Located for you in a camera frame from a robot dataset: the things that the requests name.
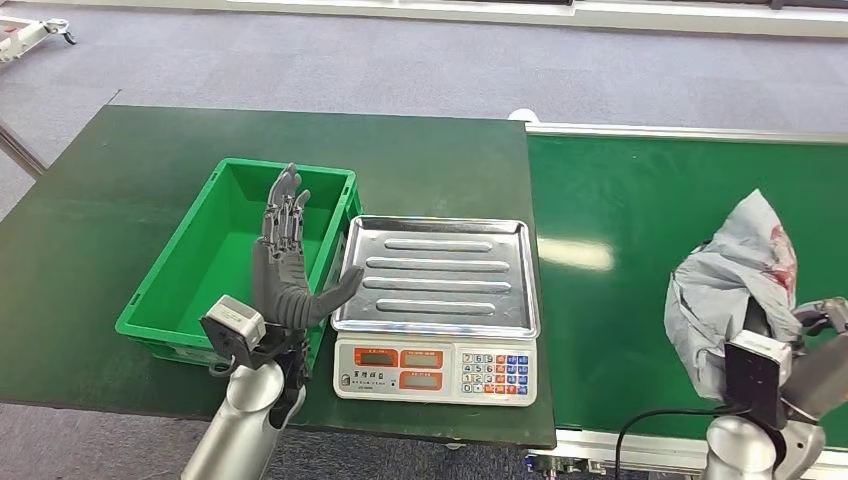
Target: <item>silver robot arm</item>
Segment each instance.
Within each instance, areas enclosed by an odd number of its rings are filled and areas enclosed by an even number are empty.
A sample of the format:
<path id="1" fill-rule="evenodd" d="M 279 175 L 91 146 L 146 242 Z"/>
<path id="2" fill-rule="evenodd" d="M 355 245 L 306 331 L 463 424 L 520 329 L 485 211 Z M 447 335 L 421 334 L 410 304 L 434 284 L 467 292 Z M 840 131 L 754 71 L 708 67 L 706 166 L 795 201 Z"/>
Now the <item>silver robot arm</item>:
<path id="1" fill-rule="evenodd" d="M 303 405 L 310 378 L 306 330 L 356 293 L 362 269 L 312 295 L 303 259 L 300 175 L 289 164 L 275 181 L 253 244 L 252 303 L 222 296 L 200 319 L 215 352 L 229 364 L 227 394 L 182 474 L 183 480 L 261 480 L 280 432 Z"/>
<path id="2" fill-rule="evenodd" d="M 808 336 L 837 335 L 812 352 L 747 330 L 726 345 L 727 400 L 751 410 L 710 424 L 702 480 L 798 480 L 824 450 L 818 422 L 848 401 L 848 302 L 813 302 L 795 315 Z"/>
<path id="3" fill-rule="evenodd" d="M 280 432 L 306 398 L 306 387 L 303 387 L 282 424 L 275 426 L 271 421 L 271 409 L 283 393 L 284 385 L 283 370 L 274 362 L 258 370 L 244 366 L 236 368 L 230 376 L 227 396 L 181 478 L 261 479 Z"/>

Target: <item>table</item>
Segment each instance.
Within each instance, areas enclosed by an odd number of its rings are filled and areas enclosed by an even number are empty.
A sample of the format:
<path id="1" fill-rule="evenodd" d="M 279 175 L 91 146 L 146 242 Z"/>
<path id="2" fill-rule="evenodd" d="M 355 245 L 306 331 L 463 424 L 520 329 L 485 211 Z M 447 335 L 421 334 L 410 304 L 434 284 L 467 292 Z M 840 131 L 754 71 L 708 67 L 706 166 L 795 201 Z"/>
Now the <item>table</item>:
<path id="1" fill-rule="evenodd" d="M 666 339 L 666 289 L 669 273 L 755 188 L 795 247 L 799 303 L 848 294 L 848 137 L 556 124 L 527 131 L 559 429 L 548 454 L 609 465 L 615 432 L 640 412 L 715 406 L 695 394 Z M 624 463 L 699 470 L 706 446 L 696 439 L 709 421 L 646 419 L 626 437 Z M 846 454 L 835 452 L 848 448 L 848 408 L 823 425 L 831 451 L 810 478 L 845 478 Z"/>
<path id="2" fill-rule="evenodd" d="M 225 381 L 153 358 L 114 323 L 225 157 L 355 170 L 373 214 L 534 225 L 518 122 L 107 106 L 0 223 L 0 401 L 211 418 Z M 328 329 L 295 427 L 555 444 L 544 337 L 528 408 L 341 400 L 334 338 Z"/>

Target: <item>plastic bag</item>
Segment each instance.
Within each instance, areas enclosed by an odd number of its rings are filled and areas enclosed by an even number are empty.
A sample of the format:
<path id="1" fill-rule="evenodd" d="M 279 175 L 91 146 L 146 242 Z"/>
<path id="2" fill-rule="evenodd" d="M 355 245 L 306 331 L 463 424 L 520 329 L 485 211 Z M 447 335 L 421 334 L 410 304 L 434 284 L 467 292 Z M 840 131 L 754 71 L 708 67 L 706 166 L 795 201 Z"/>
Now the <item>plastic bag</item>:
<path id="1" fill-rule="evenodd" d="M 739 333 L 748 300 L 757 300 L 775 339 L 801 333 L 795 308 L 797 261 L 771 205 L 755 190 L 742 200 L 707 244 L 671 274 L 665 330 L 703 398 L 721 400 L 724 343 Z"/>

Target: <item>digital scale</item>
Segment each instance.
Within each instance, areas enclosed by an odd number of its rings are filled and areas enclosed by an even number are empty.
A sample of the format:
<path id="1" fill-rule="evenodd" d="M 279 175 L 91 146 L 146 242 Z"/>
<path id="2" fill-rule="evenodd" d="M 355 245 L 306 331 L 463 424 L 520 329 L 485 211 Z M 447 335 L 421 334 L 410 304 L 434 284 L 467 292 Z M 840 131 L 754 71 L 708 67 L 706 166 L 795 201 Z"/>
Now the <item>digital scale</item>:
<path id="1" fill-rule="evenodd" d="M 535 401 L 540 324 L 526 224 L 360 216 L 342 270 L 353 265 L 362 285 L 332 317 L 339 397 Z"/>

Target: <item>black cable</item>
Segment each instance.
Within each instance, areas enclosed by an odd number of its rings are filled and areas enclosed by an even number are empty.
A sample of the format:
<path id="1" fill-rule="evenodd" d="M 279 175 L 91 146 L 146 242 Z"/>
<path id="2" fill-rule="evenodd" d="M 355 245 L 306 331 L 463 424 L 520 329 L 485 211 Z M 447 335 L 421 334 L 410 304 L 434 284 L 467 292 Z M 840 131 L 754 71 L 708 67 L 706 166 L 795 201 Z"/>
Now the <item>black cable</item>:
<path id="1" fill-rule="evenodd" d="M 627 434 L 627 430 L 630 429 L 636 422 L 640 420 L 644 420 L 648 417 L 654 417 L 657 415 L 739 415 L 741 413 L 746 413 L 750 411 L 750 408 L 746 407 L 731 407 L 731 406 L 723 406 L 713 409 L 668 409 L 668 410 L 651 410 L 648 412 L 640 413 L 639 415 L 630 419 L 627 423 L 621 427 L 621 431 L 618 433 L 618 441 L 615 442 L 615 480 L 620 479 L 621 474 L 621 444 L 624 442 L 624 435 Z"/>
<path id="2" fill-rule="evenodd" d="M 235 358 L 230 358 L 230 363 L 210 363 L 207 369 L 209 370 L 209 375 L 212 375 L 215 378 L 227 378 L 235 371 L 237 366 Z"/>

